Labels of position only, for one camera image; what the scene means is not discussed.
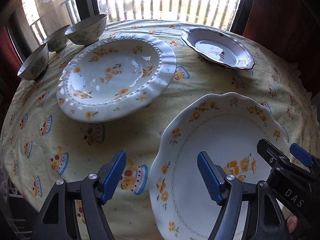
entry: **yellow tablecloth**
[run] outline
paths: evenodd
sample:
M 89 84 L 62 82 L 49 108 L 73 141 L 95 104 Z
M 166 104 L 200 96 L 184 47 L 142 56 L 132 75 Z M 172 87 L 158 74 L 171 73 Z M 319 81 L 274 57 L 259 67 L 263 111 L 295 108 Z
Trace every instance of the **yellow tablecloth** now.
M 103 207 L 110 228 L 116 239 L 161 239 L 148 195 L 149 168 L 165 127 L 185 107 L 208 93 L 234 91 L 256 100 L 283 127 L 289 144 L 296 142 L 319 156 L 316 119 L 293 68 L 259 44 L 228 33 L 244 44 L 256 65 L 250 71 L 224 70 L 203 60 L 181 40 L 181 31 L 190 26 L 196 25 L 162 20 L 108 25 L 101 39 L 116 33 L 155 35 L 172 46 L 178 64 L 172 83 L 159 98 L 115 121 L 80 123 L 59 108 L 58 79 L 83 46 L 69 41 L 60 53 L 50 53 L 49 69 L 41 81 L 21 82 L 2 128 L 0 162 L 36 210 L 41 209 L 57 179 L 82 180 L 122 149 L 127 153 L 127 167 L 113 199 Z M 139 182 L 138 171 L 143 174 Z M 76 208 L 83 239 L 88 239 L 80 201 L 76 201 Z

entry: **metal bolt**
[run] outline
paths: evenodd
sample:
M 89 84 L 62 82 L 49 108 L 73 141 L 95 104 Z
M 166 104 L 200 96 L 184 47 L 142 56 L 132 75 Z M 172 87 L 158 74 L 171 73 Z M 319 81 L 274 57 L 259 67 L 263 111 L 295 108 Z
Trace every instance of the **metal bolt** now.
M 233 181 L 233 180 L 235 180 L 235 179 L 236 179 L 236 177 L 233 176 L 232 174 L 228 174 L 228 175 L 227 175 L 227 180 Z
M 266 183 L 265 181 L 260 181 L 259 184 L 260 184 L 260 186 L 262 186 L 262 187 L 268 186 L 268 183 Z
M 91 173 L 88 177 L 89 177 L 89 179 L 96 179 L 98 177 L 98 175 L 95 173 Z
M 63 182 L 64 182 L 63 179 L 58 179 L 58 180 L 56 181 L 56 184 L 57 184 L 57 185 L 62 185 Z

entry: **round table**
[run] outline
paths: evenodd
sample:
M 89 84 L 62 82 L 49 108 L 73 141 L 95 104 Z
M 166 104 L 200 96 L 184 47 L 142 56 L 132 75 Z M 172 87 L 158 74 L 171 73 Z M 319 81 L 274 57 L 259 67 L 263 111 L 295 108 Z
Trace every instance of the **round table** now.
M 69 41 L 63 51 L 50 53 L 49 68 L 39 82 L 21 81 L 2 128 L 0 162 L 36 210 L 41 209 L 57 179 L 82 180 L 121 149 L 127 154 L 127 166 L 112 200 L 103 206 L 110 228 L 116 239 L 161 239 L 150 206 L 149 169 L 165 127 L 185 107 L 208 93 L 234 91 L 254 99 L 283 127 L 289 144 L 296 142 L 319 156 L 316 119 L 294 65 L 254 41 L 226 32 L 251 52 L 255 66 L 246 71 L 222 69 L 182 41 L 181 31 L 190 26 L 200 25 L 163 20 L 107 25 L 100 39 L 119 33 L 154 35 L 169 44 L 177 57 L 174 79 L 161 96 L 118 120 L 76 122 L 59 108 L 58 79 L 84 46 Z M 143 175 L 139 182 L 138 171 Z M 76 201 L 76 213 L 82 238 L 89 239 L 81 201 Z

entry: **floral plate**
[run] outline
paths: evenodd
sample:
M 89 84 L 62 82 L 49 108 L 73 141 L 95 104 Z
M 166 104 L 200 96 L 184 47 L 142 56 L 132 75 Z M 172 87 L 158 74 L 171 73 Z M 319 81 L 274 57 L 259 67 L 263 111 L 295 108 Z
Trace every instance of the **floral plate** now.
M 190 27 L 182 31 L 181 38 L 209 61 L 240 70 L 252 69 L 254 66 L 250 52 L 226 33 L 204 27 Z
M 106 122 L 148 105 L 170 84 L 176 57 L 169 45 L 145 34 L 120 34 L 76 55 L 62 72 L 57 101 L 80 122 Z
M 233 92 L 201 97 L 168 125 L 149 173 L 151 206 L 165 240 L 207 239 L 220 212 L 198 170 L 198 153 L 206 151 L 226 174 L 257 183 L 270 173 L 257 153 L 262 138 L 289 155 L 268 109 Z M 241 239 L 246 212 L 243 202 L 234 240 Z

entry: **plate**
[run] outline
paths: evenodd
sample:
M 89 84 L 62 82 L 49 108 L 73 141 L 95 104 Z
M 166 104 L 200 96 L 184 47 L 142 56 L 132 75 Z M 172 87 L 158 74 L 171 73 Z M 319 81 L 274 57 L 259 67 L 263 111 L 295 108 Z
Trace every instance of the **plate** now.
M 206 151 L 226 174 L 257 183 L 270 173 L 257 153 L 262 138 L 289 155 L 268 109 L 233 92 L 201 97 L 168 125 L 149 174 L 151 206 L 165 240 L 207 239 L 220 212 L 198 170 L 198 153 Z M 241 239 L 246 212 L 243 202 L 234 240 Z
M 76 55 L 57 85 L 61 110 L 80 122 L 111 121 L 150 104 L 176 70 L 171 47 L 145 34 L 120 34 Z
M 201 57 L 235 69 L 252 69 L 250 52 L 236 39 L 223 32 L 204 27 L 186 28 L 181 38 Z

